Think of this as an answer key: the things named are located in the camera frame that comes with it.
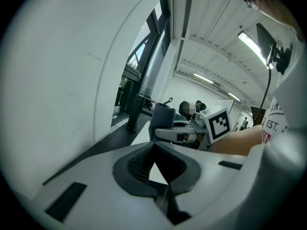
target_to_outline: ceiling lamp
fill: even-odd
[[[209,79],[206,79],[206,78],[204,78],[203,76],[198,75],[197,73],[194,73],[194,76],[196,76],[196,77],[198,77],[198,78],[200,78],[200,79],[203,79],[203,80],[207,81],[208,83],[213,83],[213,82],[210,81]]]
[[[244,31],[241,31],[238,34],[238,38],[245,43],[252,51],[254,51],[254,53],[259,57],[259,59],[262,61],[262,63],[265,65],[266,68],[267,67],[267,63],[266,60],[264,59],[264,57],[261,54],[261,50],[259,48],[259,46],[254,42],[253,39],[250,38],[249,35],[247,35]],[[269,65],[270,69],[273,69],[273,65],[272,63]]]
[[[233,95],[231,92],[228,92],[228,94],[232,97],[234,97],[237,101],[241,101],[238,97],[236,97],[235,95]]]

